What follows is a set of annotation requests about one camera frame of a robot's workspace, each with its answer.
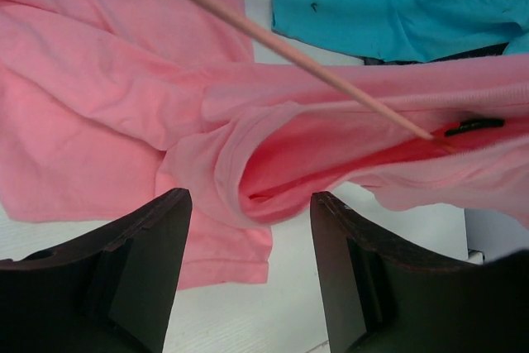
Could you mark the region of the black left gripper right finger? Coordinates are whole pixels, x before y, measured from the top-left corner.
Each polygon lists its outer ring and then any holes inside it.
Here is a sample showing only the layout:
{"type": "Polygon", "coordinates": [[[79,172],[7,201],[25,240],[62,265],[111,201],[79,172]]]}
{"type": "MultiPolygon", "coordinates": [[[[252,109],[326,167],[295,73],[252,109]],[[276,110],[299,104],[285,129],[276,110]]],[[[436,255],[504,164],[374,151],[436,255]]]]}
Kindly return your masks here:
{"type": "Polygon", "coordinates": [[[418,246],[331,193],[312,239],[333,352],[525,352],[528,253],[474,265],[418,246]]]}

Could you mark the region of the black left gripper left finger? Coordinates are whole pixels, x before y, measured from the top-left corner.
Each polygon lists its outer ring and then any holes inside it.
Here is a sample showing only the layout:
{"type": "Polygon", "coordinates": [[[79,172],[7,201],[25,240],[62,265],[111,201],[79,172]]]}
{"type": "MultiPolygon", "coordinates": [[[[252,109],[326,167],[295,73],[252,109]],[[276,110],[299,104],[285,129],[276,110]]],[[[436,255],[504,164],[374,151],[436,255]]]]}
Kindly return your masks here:
{"type": "Polygon", "coordinates": [[[2,351],[162,351],[192,207],[175,188],[82,236],[3,260],[2,351]]]}

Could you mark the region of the pink t shirt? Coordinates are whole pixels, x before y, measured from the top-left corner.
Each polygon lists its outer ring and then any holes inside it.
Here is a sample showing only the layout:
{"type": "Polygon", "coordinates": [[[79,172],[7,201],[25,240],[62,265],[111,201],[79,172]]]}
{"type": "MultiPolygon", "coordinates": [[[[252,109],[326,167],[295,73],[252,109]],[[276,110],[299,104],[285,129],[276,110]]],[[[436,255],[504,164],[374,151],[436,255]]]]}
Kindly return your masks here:
{"type": "Polygon", "coordinates": [[[449,155],[186,0],[1,0],[1,202],[19,221],[110,220],[192,196],[179,287],[262,284],[271,226],[358,184],[391,210],[433,203],[528,222],[528,58],[339,66],[449,155]]]}

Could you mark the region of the pink wire hanger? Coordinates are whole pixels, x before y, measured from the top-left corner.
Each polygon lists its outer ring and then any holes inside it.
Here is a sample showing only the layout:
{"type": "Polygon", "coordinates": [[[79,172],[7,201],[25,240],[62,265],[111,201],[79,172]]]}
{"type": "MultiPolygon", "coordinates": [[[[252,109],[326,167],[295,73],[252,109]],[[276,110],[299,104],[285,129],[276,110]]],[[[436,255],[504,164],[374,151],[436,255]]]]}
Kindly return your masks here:
{"type": "Polygon", "coordinates": [[[327,67],[319,64],[313,58],[305,55],[300,50],[292,47],[287,42],[281,40],[273,33],[266,31],[263,27],[257,25],[247,18],[243,12],[228,6],[222,0],[189,0],[202,10],[211,13],[213,16],[224,21],[229,26],[247,35],[249,38],[257,41],[262,46],[272,50],[276,55],[290,61],[303,69],[311,76],[330,85],[335,90],[350,95],[358,103],[387,118],[391,122],[398,124],[404,129],[410,131],[415,136],[425,141],[430,141],[443,148],[448,152],[453,152],[455,148],[440,138],[434,137],[430,132],[422,129],[407,118],[395,112],[393,109],[384,105],[377,99],[368,95],[354,84],[333,73],[327,67]]]}

